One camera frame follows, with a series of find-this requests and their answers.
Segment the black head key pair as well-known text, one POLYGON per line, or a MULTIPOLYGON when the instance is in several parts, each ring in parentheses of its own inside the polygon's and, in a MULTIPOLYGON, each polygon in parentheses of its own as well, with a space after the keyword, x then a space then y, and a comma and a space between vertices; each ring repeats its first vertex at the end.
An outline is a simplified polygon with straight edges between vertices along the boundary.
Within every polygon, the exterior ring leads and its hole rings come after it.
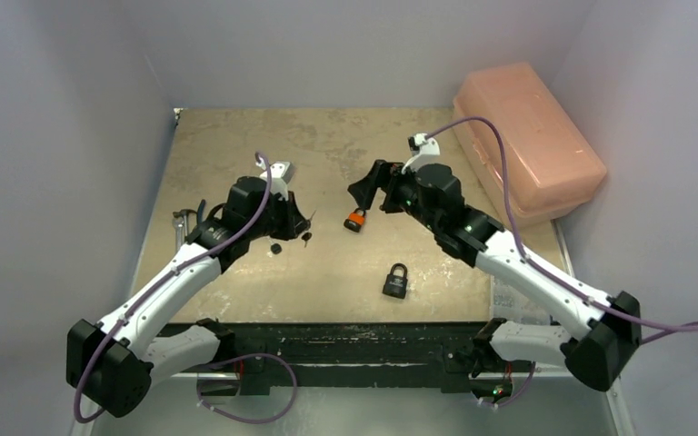
POLYGON ((313 238, 312 228, 315 214, 316 210, 314 210, 312 214, 309 216, 309 218, 306 220, 307 226, 304 233, 301 236, 301 240, 304 242, 304 247, 307 247, 308 243, 313 238))

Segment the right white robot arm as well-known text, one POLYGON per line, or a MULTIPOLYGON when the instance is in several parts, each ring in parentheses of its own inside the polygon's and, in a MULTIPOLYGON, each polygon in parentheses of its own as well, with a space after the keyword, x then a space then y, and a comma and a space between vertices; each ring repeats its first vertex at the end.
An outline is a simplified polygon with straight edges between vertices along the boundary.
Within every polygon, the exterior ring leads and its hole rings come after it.
POLYGON ((553 318, 551 325, 493 318, 474 336, 474 373, 536 362, 564 367, 585 386, 608 391, 639 348, 640 329, 629 319, 641 306, 630 293, 595 289, 518 243, 512 231, 466 203, 449 166, 431 163, 406 173, 401 163, 377 160, 347 191, 365 210, 382 191, 383 212, 411 216, 444 253, 510 285, 553 318))

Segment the orange black padlock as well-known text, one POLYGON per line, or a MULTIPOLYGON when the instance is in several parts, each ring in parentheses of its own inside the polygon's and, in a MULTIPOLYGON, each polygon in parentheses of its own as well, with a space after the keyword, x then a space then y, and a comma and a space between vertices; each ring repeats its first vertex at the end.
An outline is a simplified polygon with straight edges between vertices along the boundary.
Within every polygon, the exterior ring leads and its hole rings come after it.
POLYGON ((363 208, 355 208, 344 220, 344 228, 351 232, 359 233, 362 231, 365 219, 366 210, 363 208))

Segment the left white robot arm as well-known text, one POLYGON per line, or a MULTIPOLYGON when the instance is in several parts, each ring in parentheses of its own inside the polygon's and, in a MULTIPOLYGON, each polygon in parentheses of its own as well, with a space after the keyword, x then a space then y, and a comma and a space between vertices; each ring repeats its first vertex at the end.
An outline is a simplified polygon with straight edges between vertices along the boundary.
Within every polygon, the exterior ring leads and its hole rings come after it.
POLYGON ((190 299, 246 255, 252 241, 290 241, 309 230, 288 182, 272 172, 239 178, 221 216, 199 222, 140 291, 98 322, 80 320, 70 328, 65 377, 75 390, 77 422, 104 413, 124 417, 152 386, 178 372, 196 366, 221 372, 246 359, 235 354, 233 334, 218 321, 203 319, 169 337, 160 333, 190 299))

